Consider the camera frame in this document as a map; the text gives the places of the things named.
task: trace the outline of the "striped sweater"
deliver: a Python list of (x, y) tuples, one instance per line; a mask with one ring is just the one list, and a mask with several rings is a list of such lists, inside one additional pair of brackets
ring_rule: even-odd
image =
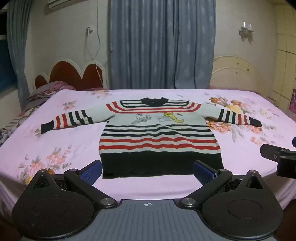
[(256, 119), (210, 104), (144, 98), (61, 114), (41, 125), (41, 133), (107, 121), (99, 143), (103, 178), (188, 175), (195, 160), (223, 168), (205, 118), (261, 127)]

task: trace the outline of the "sweater sleeve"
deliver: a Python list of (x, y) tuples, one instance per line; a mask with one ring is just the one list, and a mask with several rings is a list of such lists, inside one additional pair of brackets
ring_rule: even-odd
[(106, 105), (87, 110), (79, 110), (58, 115), (48, 123), (41, 125), (41, 134), (50, 130), (67, 128), (70, 126), (88, 125), (107, 121), (115, 115)]
[(239, 114), (230, 110), (221, 109), (210, 104), (201, 104), (197, 113), (203, 117), (209, 117), (219, 122), (232, 123), (237, 125), (250, 125), (261, 127), (261, 122), (244, 114)]

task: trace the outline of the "wall sconce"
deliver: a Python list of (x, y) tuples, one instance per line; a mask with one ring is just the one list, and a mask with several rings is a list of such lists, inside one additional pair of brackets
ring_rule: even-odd
[(239, 30), (239, 35), (242, 37), (252, 38), (253, 25), (247, 24), (246, 22), (242, 23), (241, 30)]

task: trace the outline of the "crosshair symbol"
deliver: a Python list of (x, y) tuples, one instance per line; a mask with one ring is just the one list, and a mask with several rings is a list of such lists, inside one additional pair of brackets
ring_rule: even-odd
[(146, 203), (144, 203), (144, 205), (145, 205), (146, 207), (150, 207), (150, 206), (153, 205), (153, 204), (150, 203), (150, 202), (146, 202)]

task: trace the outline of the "air conditioner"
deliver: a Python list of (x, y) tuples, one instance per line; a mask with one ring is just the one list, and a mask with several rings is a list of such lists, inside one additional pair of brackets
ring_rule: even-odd
[(64, 3), (64, 2), (68, 2), (68, 1), (70, 1), (70, 0), (48, 0), (48, 7), (50, 9), (53, 9), (56, 6), (58, 6), (58, 5), (60, 5), (60, 4)]

